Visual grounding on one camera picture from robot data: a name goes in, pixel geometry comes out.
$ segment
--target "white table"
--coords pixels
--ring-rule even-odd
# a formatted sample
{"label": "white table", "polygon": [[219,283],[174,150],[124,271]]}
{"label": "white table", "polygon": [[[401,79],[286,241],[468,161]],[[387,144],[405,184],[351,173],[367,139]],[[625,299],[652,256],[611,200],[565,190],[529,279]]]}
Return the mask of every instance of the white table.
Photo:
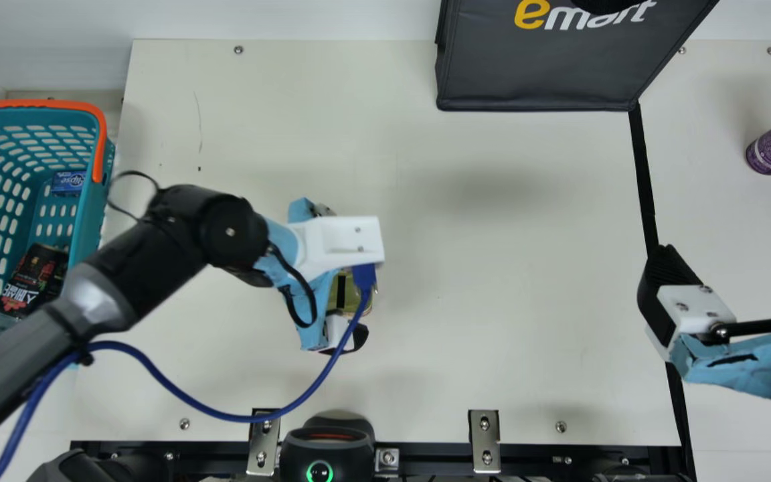
{"label": "white table", "polygon": [[[244,195],[276,220],[302,195],[380,217],[371,338],[285,429],[343,408],[380,440],[465,443],[466,411],[496,408],[504,443],[677,445],[634,302],[645,245],[627,115],[438,112],[434,58],[429,42],[138,40],[117,168]],[[137,179],[113,192],[140,211],[149,195]],[[110,213],[104,235],[128,225]],[[325,363],[298,350],[278,293],[216,269],[110,338],[242,414],[290,402]],[[80,370],[76,397],[73,439],[248,436],[120,354]]]}
{"label": "white table", "polygon": [[[771,317],[771,177],[743,155],[771,129],[768,46],[688,43],[642,98],[660,242],[740,321]],[[771,479],[770,400],[701,385],[686,400],[703,480]]]}

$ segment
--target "blue cable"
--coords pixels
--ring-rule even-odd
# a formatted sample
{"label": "blue cable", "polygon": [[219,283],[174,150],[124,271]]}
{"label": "blue cable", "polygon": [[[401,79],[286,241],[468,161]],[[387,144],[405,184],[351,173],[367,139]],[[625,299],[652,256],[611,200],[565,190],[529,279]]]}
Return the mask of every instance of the blue cable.
{"label": "blue cable", "polygon": [[[368,266],[370,266],[370,272],[373,272],[373,266]],[[225,420],[227,422],[236,422],[240,424],[258,424],[266,422],[267,420],[280,418],[284,415],[290,414],[290,412],[298,408],[298,406],[305,403],[306,400],[308,400],[309,397],[311,397],[312,394],[317,391],[317,388],[321,387],[321,384],[323,384],[325,379],[327,379],[329,372],[331,372],[331,369],[333,369],[333,366],[335,366],[337,359],[339,359],[339,356],[341,356],[341,353],[343,353],[343,348],[345,348],[347,345],[349,337],[353,335],[353,331],[355,330],[355,327],[358,326],[359,320],[361,319],[361,314],[364,313],[365,308],[367,307],[367,302],[371,295],[371,286],[362,286],[360,288],[361,300],[359,301],[359,308],[356,309],[355,314],[353,315],[353,319],[349,322],[346,332],[343,333],[341,341],[335,348],[335,353],[331,354],[331,357],[329,357],[327,365],[323,367],[321,374],[317,376],[308,390],[305,390],[303,394],[296,398],[296,400],[293,400],[293,402],[284,408],[276,410],[275,412],[271,412],[270,414],[233,415],[227,414],[227,412],[221,412],[215,408],[210,408],[210,406],[206,406],[203,403],[198,402],[198,400],[193,399],[191,396],[189,396],[189,394],[183,390],[180,390],[180,388],[178,388],[174,382],[169,380],[167,376],[163,375],[162,372],[159,371],[156,365],[153,364],[150,359],[148,359],[146,354],[141,353],[141,351],[139,351],[137,348],[131,347],[131,345],[127,345],[126,343],[121,343],[119,341],[97,341],[95,343],[88,344],[88,351],[122,351],[123,353],[126,353],[141,362],[142,366],[147,369],[150,375],[153,376],[153,378],[155,378],[156,381],[162,385],[162,387],[170,391],[171,394],[173,394],[175,397],[178,397],[181,402],[192,406],[192,408],[198,410],[199,412],[210,415],[214,418],[218,418],[220,420]],[[52,385],[52,382],[55,381],[56,376],[60,375],[61,372],[70,366],[70,364],[78,362],[80,356],[82,356],[80,353],[71,353],[70,355],[64,357],[60,362],[58,362],[58,364],[53,366],[49,372],[46,372],[46,375],[41,378],[37,387],[31,391],[31,396],[28,397],[28,401],[25,403],[25,409],[22,411],[22,414],[19,415],[19,419],[16,422],[15,427],[13,427],[13,431],[10,438],[8,439],[8,443],[6,443],[5,449],[0,456],[0,478],[2,477],[2,474],[4,474],[5,470],[8,469],[13,455],[16,453],[16,449],[19,446],[19,440],[22,439],[22,436],[25,433],[25,428],[28,427],[28,423],[31,421],[31,416],[33,416],[34,411],[37,410],[37,405],[39,405],[40,399],[43,398],[47,388]]]}

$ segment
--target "teal plastic basket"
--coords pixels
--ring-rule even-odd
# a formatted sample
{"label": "teal plastic basket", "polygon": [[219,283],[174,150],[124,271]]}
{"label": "teal plastic basket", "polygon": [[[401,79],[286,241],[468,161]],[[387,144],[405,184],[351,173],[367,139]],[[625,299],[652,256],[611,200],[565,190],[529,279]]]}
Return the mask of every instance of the teal plastic basket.
{"label": "teal plastic basket", "polygon": [[[103,113],[61,100],[0,101],[0,294],[33,243],[70,253],[97,250],[115,147]],[[58,171],[87,171],[82,193],[50,193]]]}

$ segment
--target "green light ring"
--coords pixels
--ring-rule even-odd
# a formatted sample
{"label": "green light ring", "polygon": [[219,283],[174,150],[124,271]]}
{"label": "green light ring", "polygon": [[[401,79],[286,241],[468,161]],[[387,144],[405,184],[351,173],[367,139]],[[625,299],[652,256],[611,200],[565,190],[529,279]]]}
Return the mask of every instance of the green light ring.
{"label": "green light ring", "polygon": [[335,476],[335,471],[331,468],[331,465],[327,461],[313,461],[309,465],[309,468],[305,470],[305,478],[308,479],[309,482],[315,482],[315,480],[311,478],[311,469],[317,464],[324,464],[327,466],[327,469],[329,469],[329,479],[327,479],[327,482],[331,482]]}

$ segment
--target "orange basket handle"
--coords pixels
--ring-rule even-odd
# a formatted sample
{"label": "orange basket handle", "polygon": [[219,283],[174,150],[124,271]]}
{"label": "orange basket handle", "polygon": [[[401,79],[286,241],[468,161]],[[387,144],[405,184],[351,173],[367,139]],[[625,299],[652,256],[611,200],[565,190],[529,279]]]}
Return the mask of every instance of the orange basket handle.
{"label": "orange basket handle", "polygon": [[94,183],[103,182],[103,158],[106,147],[106,116],[103,110],[97,106],[86,102],[76,102],[73,100],[35,100],[34,98],[10,98],[10,100],[0,100],[0,109],[12,107],[46,107],[48,109],[64,110],[82,110],[97,118],[99,131],[97,133],[97,143],[94,146],[94,164],[91,170],[91,180]]}

